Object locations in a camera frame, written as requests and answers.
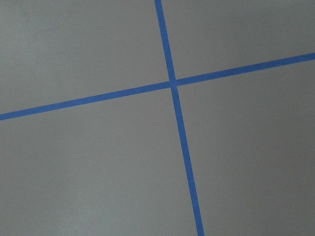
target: gray surface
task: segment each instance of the gray surface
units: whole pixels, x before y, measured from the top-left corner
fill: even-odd
[[[196,235],[169,90],[0,122],[0,235]]]
[[[313,0],[163,0],[177,78],[312,53]]]
[[[167,81],[154,1],[0,0],[0,113]]]
[[[315,62],[179,88],[207,236],[315,232]]]

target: vertical blue line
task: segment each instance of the vertical blue line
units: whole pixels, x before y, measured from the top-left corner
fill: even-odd
[[[191,203],[192,203],[192,208],[193,208],[193,214],[195,217],[197,233],[198,233],[198,236],[204,236],[198,196],[197,196],[197,191],[196,191],[196,186],[195,186],[195,180],[193,177],[189,148],[188,148],[188,143],[187,143],[187,138],[186,138],[186,131],[185,131],[185,126],[184,126],[182,108],[181,108],[181,103],[180,103],[177,84],[176,84],[175,71],[174,71],[174,66],[173,66],[171,49],[169,46],[169,41],[168,41],[168,36],[167,36],[166,23],[165,23],[161,0],[155,0],[155,4],[156,4],[156,10],[157,10],[159,29],[160,29],[160,33],[162,37],[164,55],[165,55],[165,60],[166,60],[166,67],[167,67],[170,87],[172,91],[175,115],[176,115],[176,120],[177,120],[181,146],[182,146],[184,164],[185,164],[185,169],[186,169],[186,175],[187,175],[187,180],[188,180],[190,198],[191,198]]]

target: painted line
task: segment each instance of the painted line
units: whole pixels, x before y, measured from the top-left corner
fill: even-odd
[[[299,56],[291,57],[291,58],[272,60],[268,62],[237,67],[237,68],[233,68],[229,70],[222,70],[222,71],[217,71],[217,72],[208,73],[204,75],[197,75],[197,76],[191,76],[187,78],[178,79],[177,85],[178,86],[188,85],[188,84],[193,84],[193,83],[202,82],[206,80],[214,80],[214,79],[223,78],[223,77],[232,76],[232,75],[240,75],[240,74],[245,74],[245,73],[254,72],[258,70],[265,70],[265,69],[270,69],[274,67],[310,61],[314,59],[315,59],[315,53],[310,53],[310,54],[299,55]]]
[[[166,60],[166,67],[167,67],[169,82],[170,82],[171,91],[172,91],[175,116],[177,120],[179,137],[180,137],[181,146],[182,146],[185,170],[186,170],[186,175],[187,175],[193,214],[194,214],[196,228],[197,228],[197,234],[198,236],[204,236],[198,196],[197,196],[197,191],[196,191],[196,186],[195,186],[195,180],[193,177],[189,148],[188,148],[188,143],[187,143],[183,113],[182,113],[181,103],[180,103],[178,89],[176,85],[175,71],[174,71],[174,66],[173,66],[171,49],[169,46],[169,41],[168,41],[168,36],[167,36],[167,29],[166,29],[166,23],[165,23],[161,0],[155,0],[155,4],[156,4],[156,10],[157,10],[159,29],[160,29],[162,43],[163,43],[164,55],[165,55],[165,60]]]
[[[125,96],[151,92],[151,91],[160,90],[160,89],[166,89],[169,87],[170,87],[170,84],[167,81],[167,82],[162,82],[162,83],[153,84],[153,85],[129,88],[129,89],[121,90],[121,91],[110,92],[110,93],[95,95],[91,97],[84,97],[84,98],[79,98],[75,100],[59,102],[59,103],[54,103],[50,105],[0,114],[0,120],[12,119],[16,117],[24,117],[24,116],[34,115],[37,113],[49,112],[49,111],[59,110],[59,109],[68,108],[68,107],[80,106],[80,105],[88,104],[88,103],[110,100],[110,99],[114,99],[118,97],[125,97]]]

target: blue tape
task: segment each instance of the blue tape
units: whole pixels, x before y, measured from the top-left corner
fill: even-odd
[[[188,84],[202,82],[206,80],[214,80],[214,79],[223,78],[223,77],[232,76],[232,75],[245,74],[245,73],[249,73],[253,71],[270,69],[270,68],[274,68],[278,66],[290,65],[290,64],[295,64],[295,63],[314,60],[314,59],[315,59],[315,53],[310,53],[310,54],[300,55],[300,56],[291,57],[291,58],[272,60],[268,62],[237,67],[237,68],[233,68],[229,70],[222,70],[222,71],[217,71],[217,72],[213,72],[209,74],[197,75],[197,76],[191,76],[191,77],[179,79],[177,80],[177,85],[178,86],[188,85]]]
[[[204,236],[198,196],[197,196],[195,180],[194,180],[193,172],[192,172],[183,113],[182,113],[181,103],[180,103],[177,84],[176,84],[175,71],[174,71],[174,66],[173,66],[171,49],[169,46],[169,41],[168,41],[168,36],[167,36],[167,29],[166,29],[162,3],[160,0],[155,0],[155,4],[156,4],[156,10],[157,10],[159,29],[160,29],[162,43],[163,43],[164,55],[165,55],[165,60],[166,60],[166,67],[167,67],[169,82],[170,82],[171,91],[172,91],[179,137],[180,137],[182,152],[183,152],[183,157],[184,157],[184,164],[185,164],[185,170],[186,170],[186,175],[187,175],[187,180],[188,180],[192,209],[193,209],[193,214],[194,214],[195,223],[197,227],[197,233],[198,233],[198,236]]]
[[[150,92],[150,91],[155,91],[155,90],[160,90],[160,89],[166,89],[169,87],[170,87],[170,84],[167,81],[167,82],[162,82],[162,83],[153,84],[153,85],[130,88],[130,89],[125,89],[121,91],[95,95],[91,97],[79,98],[79,99],[66,101],[66,102],[59,102],[59,103],[54,103],[50,105],[29,108],[29,109],[15,111],[15,112],[9,112],[5,114],[1,114],[0,120],[12,119],[16,117],[24,117],[24,116],[29,116],[29,115],[33,115],[37,113],[42,113],[42,112],[59,110],[59,109],[67,108],[67,107],[80,106],[83,104],[105,101],[105,100],[114,99],[118,97],[124,97],[124,96],[130,96],[134,94],[140,94],[140,93],[145,93],[145,92]]]

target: gray floor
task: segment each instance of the gray floor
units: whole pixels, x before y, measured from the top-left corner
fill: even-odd
[[[163,0],[177,78],[315,52],[312,2]],[[153,0],[0,0],[0,22],[0,114],[168,81]],[[314,68],[179,87],[206,236],[315,232]],[[170,89],[0,133],[0,235],[197,235]]]

